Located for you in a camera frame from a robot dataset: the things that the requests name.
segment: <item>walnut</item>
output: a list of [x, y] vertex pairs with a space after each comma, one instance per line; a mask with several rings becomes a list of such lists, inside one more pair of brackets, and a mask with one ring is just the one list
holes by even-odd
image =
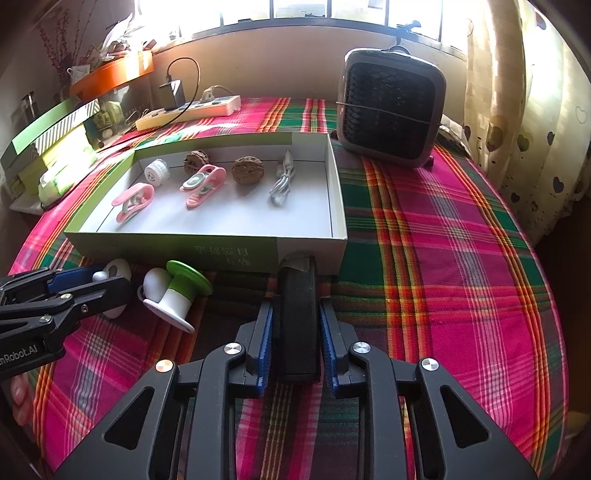
[[242, 157], [232, 166], [232, 177], [240, 185], [252, 185], [265, 176], [262, 161], [255, 157]]
[[202, 150], [195, 150], [187, 154], [184, 161], [184, 170], [187, 175], [195, 175], [201, 167], [209, 163], [209, 157]]

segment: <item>window frame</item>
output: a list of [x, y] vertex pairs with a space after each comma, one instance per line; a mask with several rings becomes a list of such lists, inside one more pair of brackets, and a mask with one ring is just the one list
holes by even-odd
[[[457, 57], [461, 60], [467, 61], [467, 55], [462, 50], [459, 50], [456, 47], [452, 47], [449, 45], [444, 45], [441, 43], [440, 40], [434, 40], [430, 37], [426, 37], [424, 35], [416, 34], [409, 32], [407, 30], [403, 30], [397, 27], [389, 27], [389, 6], [390, 0], [385, 0], [385, 24], [374, 24], [369, 22], [361, 22], [357, 20], [343, 20], [340, 18], [332, 18], [332, 0], [327, 0], [326, 5], [326, 14], [327, 17], [319, 18], [319, 17], [292, 17], [292, 18], [274, 18], [274, 0], [269, 0], [269, 16], [270, 18], [266, 18], [264, 20], [247, 20], [239, 23], [234, 23], [230, 25], [223, 24], [223, 16], [220, 13], [220, 26], [215, 28], [210, 28], [209, 30], [203, 30], [200, 32], [196, 32], [191, 36], [182, 37], [176, 40], [171, 41], [170, 43], [163, 45], [161, 47], [157, 47], [154, 49], [155, 53], [159, 53], [162, 51], [169, 50], [174, 48], [178, 45], [182, 45], [184, 43], [188, 43], [194, 40], [201, 40], [203, 38], [214, 37], [216, 35], [224, 35], [227, 33], [234, 33], [246, 30], [256, 30], [258, 28], [270, 28], [270, 27], [305, 27], [305, 26], [317, 26], [317, 27], [336, 27], [336, 28], [350, 28], [353, 30], [363, 30], [369, 31], [374, 33], [380, 33], [384, 35], [388, 35], [392, 37], [393, 44], [400, 43], [401, 40], [407, 40], [414, 43], [419, 43], [425, 45], [427, 47], [433, 48], [435, 50], [442, 51], [448, 55], [453, 57]], [[441, 34], [443, 30], [443, 6], [441, 9], [441, 19], [440, 19], [440, 28], [439, 28], [439, 39], [441, 39]]]

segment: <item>white power strip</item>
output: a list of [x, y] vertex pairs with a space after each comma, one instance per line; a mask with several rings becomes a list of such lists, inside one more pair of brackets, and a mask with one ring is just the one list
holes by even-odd
[[[142, 118], [135, 122], [135, 127], [141, 130], [148, 128], [161, 127], [170, 122], [175, 116], [187, 108], [185, 103], [183, 106], [166, 111], [163, 108], [147, 113]], [[199, 120], [200, 118], [211, 118], [215, 116], [229, 116], [241, 108], [240, 96], [235, 95], [231, 97], [219, 97], [211, 102], [200, 103], [193, 102], [185, 113], [179, 116], [173, 123], [188, 122], [191, 120]]]

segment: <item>green lid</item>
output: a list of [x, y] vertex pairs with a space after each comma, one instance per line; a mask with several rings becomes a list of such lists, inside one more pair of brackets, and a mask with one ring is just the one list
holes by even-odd
[[166, 263], [166, 270], [173, 276], [168, 287], [190, 301], [193, 301], [197, 295], [208, 296], [213, 292], [212, 284], [208, 279], [182, 262], [171, 260]]

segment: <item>window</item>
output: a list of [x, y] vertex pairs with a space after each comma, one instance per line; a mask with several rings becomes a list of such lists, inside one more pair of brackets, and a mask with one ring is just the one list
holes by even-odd
[[326, 0], [274, 0], [275, 18], [326, 17]]
[[269, 18], [269, 0], [223, 0], [220, 4], [224, 25]]
[[413, 28], [413, 32], [438, 40], [441, 11], [441, 0], [390, 0], [388, 26], [396, 27], [418, 21], [421, 26]]
[[386, 2], [385, 0], [333, 0], [332, 17], [383, 25], [386, 21]]
[[273, 18], [307, 18], [314, 23], [314, 18], [330, 17], [337, 26], [341, 25], [337, 22], [341, 20], [382, 25], [385, 33], [389, 31], [385, 27], [417, 22], [420, 27], [409, 29], [413, 33], [462, 51], [467, 50], [466, 7], [469, 2], [332, 0], [328, 5], [327, 0], [139, 0], [142, 15], [153, 27], [154, 38], [162, 44], [179, 34], [190, 37], [222, 25]]

